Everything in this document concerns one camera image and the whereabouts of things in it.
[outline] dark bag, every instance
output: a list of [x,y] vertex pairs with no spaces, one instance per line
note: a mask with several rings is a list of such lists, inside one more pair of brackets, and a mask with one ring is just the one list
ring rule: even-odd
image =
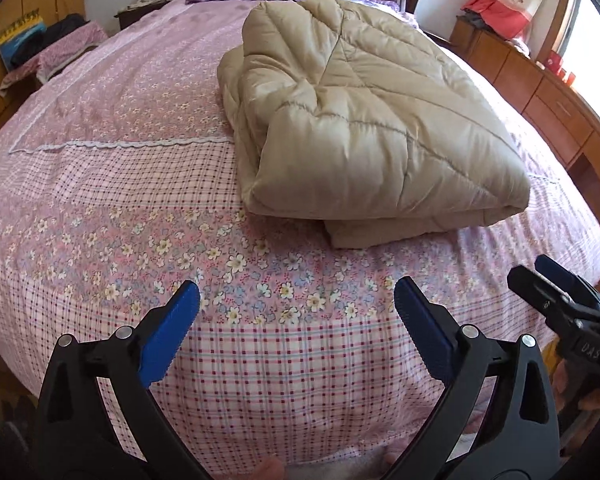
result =
[[11,65],[14,68],[24,65],[29,59],[45,50],[49,45],[54,44],[60,38],[64,38],[67,34],[70,34],[86,23],[80,14],[69,14],[64,20],[54,23],[46,31],[32,34],[22,42],[13,54]]

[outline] blue gripper pad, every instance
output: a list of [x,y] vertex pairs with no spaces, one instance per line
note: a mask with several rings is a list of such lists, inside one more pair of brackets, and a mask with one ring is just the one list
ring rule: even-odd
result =
[[198,286],[193,282],[183,283],[170,303],[170,312],[142,348],[138,375],[145,388],[164,378],[189,327],[196,319],[200,308]]
[[573,273],[554,262],[546,254],[541,254],[536,258],[535,267],[539,274],[542,274],[555,286],[561,288],[564,292],[570,293],[576,281]]
[[456,342],[459,326],[453,316],[443,306],[429,303],[408,276],[395,284],[394,301],[429,374],[449,386],[459,362]]

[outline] quilted comforter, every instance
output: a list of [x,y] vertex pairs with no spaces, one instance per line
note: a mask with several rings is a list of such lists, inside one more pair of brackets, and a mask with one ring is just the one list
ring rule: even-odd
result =
[[528,205],[485,97],[397,18],[345,0],[262,2],[242,38],[218,79],[249,211],[324,219],[336,247],[365,248]]

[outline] metal screw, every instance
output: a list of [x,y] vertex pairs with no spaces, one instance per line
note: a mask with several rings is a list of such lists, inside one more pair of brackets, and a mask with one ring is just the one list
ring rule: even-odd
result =
[[475,339],[480,335],[480,331],[473,325],[465,325],[462,327],[462,333],[469,339]]
[[64,334],[58,338],[58,344],[63,347],[69,346],[72,340],[73,338],[69,334]]
[[533,336],[531,336],[529,334],[525,334],[522,336],[522,343],[525,346],[528,346],[529,348],[533,348],[534,346],[536,346],[536,340],[534,339]]
[[134,329],[131,328],[129,325],[121,326],[119,329],[116,330],[116,337],[118,339],[126,339],[129,336],[131,336],[133,331]]

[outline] bed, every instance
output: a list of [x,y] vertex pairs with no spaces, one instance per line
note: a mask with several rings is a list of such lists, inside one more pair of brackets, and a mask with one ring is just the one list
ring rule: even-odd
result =
[[73,63],[0,132],[0,354],[38,394],[59,335],[109,336],[195,280],[202,312],[152,393],[213,475],[272,454],[357,456],[415,434],[442,386],[394,311],[401,276],[461,324],[541,345],[552,334],[507,290],[508,270],[545,253],[600,279],[586,202],[539,134],[459,59],[514,132],[532,182],[524,213],[347,251],[330,248],[320,222],[245,212],[216,66],[254,5],[174,0]]

